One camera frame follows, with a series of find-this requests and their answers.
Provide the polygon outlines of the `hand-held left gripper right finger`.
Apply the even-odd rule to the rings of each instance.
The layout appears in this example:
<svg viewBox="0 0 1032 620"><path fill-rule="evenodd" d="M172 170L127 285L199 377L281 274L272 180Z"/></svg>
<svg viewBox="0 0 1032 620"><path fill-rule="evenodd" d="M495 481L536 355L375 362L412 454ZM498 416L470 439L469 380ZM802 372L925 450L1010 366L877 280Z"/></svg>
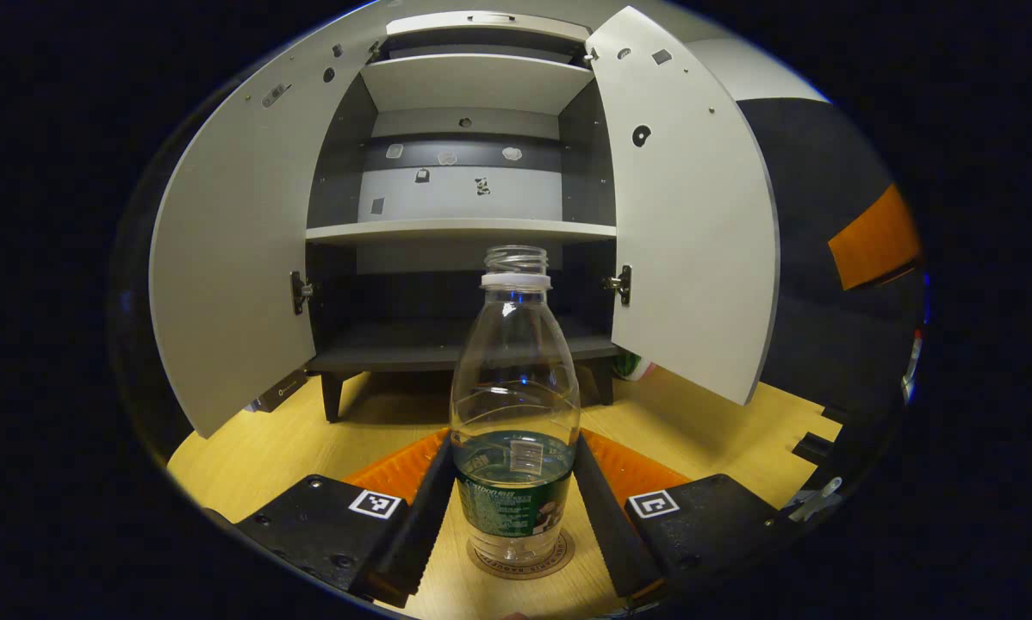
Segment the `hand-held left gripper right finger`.
<svg viewBox="0 0 1032 620"><path fill-rule="evenodd" d="M590 429L574 471L615 592L639 603L720 586L804 532L729 475L690 479Z"/></svg>

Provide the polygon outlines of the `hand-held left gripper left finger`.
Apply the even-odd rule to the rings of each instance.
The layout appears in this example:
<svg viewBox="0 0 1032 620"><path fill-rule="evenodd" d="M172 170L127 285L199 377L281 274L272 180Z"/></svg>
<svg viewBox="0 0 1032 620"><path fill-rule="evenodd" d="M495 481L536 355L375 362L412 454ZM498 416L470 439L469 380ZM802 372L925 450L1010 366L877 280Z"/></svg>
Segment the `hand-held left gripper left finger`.
<svg viewBox="0 0 1032 620"><path fill-rule="evenodd" d="M347 595L404 608L444 525L456 467L448 428L336 480L308 474L248 517L209 521Z"/></svg>

